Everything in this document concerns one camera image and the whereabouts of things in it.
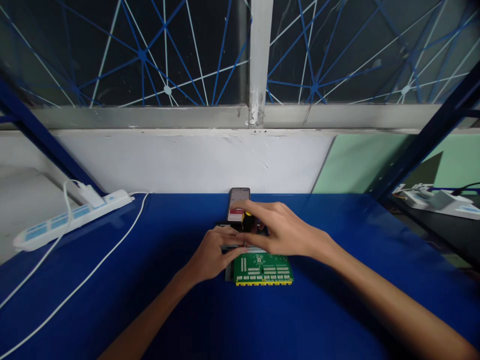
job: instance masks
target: phone screen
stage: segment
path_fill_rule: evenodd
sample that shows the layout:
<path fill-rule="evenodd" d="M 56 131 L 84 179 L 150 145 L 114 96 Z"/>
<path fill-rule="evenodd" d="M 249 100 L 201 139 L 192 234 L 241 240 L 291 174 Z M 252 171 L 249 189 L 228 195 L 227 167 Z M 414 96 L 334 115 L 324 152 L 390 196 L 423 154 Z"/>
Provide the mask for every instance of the phone screen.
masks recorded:
<path fill-rule="evenodd" d="M 242 221 L 242 214 L 244 211 L 242 209 L 233 209 L 230 210 L 230 206 L 238 200 L 249 200 L 250 199 L 250 189 L 248 187 L 233 187 L 230 190 L 230 202 L 228 204 L 228 215 L 226 217 L 227 221 Z"/>

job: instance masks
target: blue table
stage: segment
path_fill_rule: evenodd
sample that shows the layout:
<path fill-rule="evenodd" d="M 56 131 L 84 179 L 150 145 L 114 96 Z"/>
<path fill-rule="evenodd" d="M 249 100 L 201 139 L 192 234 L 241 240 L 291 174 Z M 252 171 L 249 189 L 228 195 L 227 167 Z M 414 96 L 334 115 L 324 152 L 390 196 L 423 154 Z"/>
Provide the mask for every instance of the blue table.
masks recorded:
<path fill-rule="evenodd" d="M 35 329 L 118 242 L 143 195 L 73 231 L 0 310 L 0 354 Z M 255 195 L 281 201 L 480 349 L 476 285 L 367 195 Z M 227 194 L 153 194 L 136 227 L 50 322 L 7 359 L 95 359 L 226 217 Z M 0 266 L 0 299 L 47 249 Z M 146 359 L 387 359 L 405 350 L 328 267 L 290 258 L 292 286 L 236 287 L 217 278 L 177 306 Z"/>

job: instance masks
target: yellow connector strip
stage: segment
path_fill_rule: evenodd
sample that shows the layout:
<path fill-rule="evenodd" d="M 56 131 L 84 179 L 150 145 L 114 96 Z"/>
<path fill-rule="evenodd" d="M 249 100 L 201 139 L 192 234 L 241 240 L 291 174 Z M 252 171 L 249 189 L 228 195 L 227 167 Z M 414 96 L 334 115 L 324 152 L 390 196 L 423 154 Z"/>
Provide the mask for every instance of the yellow connector strip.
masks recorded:
<path fill-rule="evenodd" d="M 237 286 L 266 286 L 266 285 L 292 285 L 292 281 L 249 281 L 236 282 Z"/>

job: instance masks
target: power strip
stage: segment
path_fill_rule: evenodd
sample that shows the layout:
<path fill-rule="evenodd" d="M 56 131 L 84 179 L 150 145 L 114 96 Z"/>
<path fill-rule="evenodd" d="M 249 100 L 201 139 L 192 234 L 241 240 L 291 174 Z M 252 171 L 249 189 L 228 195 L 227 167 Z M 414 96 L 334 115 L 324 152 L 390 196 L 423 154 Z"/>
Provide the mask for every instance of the power strip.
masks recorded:
<path fill-rule="evenodd" d="M 132 202 L 132 199 L 125 190 L 112 192 L 104 196 L 103 200 L 105 200 L 105 203 L 98 207 L 86 204 L 72 210 L 72 219 L 67 233 Z M 23 230 L 13 239 L 13 246 L 19 252 L 30 252 L 41 248 L 63 234 L 68 221 L 69 213 L 66 212 Z"/>
<path fill-rule="evenodd" d="M 403 191 L 401 196 L 405 198 L 408 206 L 414 209 L 426 210 L 432 213 L 445 214 L 460 218 L 480 220 L 480 209 L 471 204 L 463 205 L 454 210 L 439 210 L 432 206 L 426 199 L 420 197 L 415 191 Z"/>

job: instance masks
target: person's left hand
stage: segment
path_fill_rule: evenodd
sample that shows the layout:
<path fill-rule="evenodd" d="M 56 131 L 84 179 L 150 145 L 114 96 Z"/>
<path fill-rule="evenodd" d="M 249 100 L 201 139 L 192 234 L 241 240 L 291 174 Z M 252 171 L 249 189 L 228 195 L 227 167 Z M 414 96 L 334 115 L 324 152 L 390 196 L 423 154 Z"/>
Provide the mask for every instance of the person's left hand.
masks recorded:
<path fill-rule="evenodd" d="M 237 247 L 222 254 L 222 245 L 243 245 L 244 241 L 237 239 L 238 231 L 230 226 L 215 226 L 208 230 L 200 246 L 190 261 L 181 270 L 185 278 L 194 286 L 204 280 L 213 279 L 230 262 L 247 252 L 245 247 Z"/>

